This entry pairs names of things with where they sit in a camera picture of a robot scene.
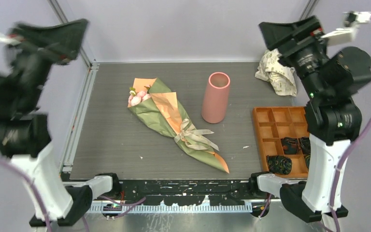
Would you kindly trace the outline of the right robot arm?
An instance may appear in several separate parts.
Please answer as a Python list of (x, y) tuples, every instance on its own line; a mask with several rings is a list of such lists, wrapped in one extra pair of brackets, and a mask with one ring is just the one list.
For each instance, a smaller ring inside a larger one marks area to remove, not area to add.
[(261, 22), (266, 47), (278, 50), (279, 63), (295, 69), (309, 101), (305, 119), (311, 145), (306, 181), (295, 182), (270, 172), (253, 173), (248, 189), (254, 198), (266, 193), (304, 222), (348, 215), (341, 202), (346, 150), (359, 136), (362, 114), (352, 96), (371, 82), (371, 57), (348, 46), (333, 57), (327, 47), (351, 42), (359, 26), (371, 21), (371, 12), (350, 11), (343, 27), (325, 33), (316, 16), (293, 23)]

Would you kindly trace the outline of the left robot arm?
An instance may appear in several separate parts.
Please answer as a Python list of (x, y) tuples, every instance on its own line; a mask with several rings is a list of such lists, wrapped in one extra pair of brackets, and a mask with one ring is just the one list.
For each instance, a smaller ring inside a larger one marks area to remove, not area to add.
[(101, 195), (122, 192), (114, 173), (98, 174), (74, 186), (63, 184), (54, 162), (47, 114), (38, 101), (53, 65), (76, 60), (89, 21), (78, 19), (51, 27), (17, 23), (0, 42), (14, 50), (8, 76), (0, 75), (0, 153), (2, 161), (24, 178), (34, 204), (32, 227), (72, 226)]

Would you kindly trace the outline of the green orange flower bouquet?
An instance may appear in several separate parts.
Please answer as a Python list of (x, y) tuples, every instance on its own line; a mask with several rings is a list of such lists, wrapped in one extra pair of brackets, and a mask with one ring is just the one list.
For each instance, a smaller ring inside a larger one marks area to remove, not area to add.
[[(180, 124), (189, 116), (173, 92), (159, 78), (135, 78), (129, 88), (128, 109), (148, 128), (157, 133), (174, 137), (180, 132)], [(223, 172), (229, 173), (228, 165), (218, 151), (193, 150), (183, 141), (175, 142), (187, 155)]]

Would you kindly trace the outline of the cream printed ribbon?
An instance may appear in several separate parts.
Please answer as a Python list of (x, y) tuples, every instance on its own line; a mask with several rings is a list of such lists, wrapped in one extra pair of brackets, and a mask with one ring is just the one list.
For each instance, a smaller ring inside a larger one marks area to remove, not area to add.
[(180, 124), (180, 132), (174, 137), (175, 142), (183, 141), (188, 148), (193, 150), (208, 150), (213, 148), (219, 151), (217, 144), (207, 139), (205, 135), (214, 134), (208, 129), (196, 129), (189, 119), (184, 119)]

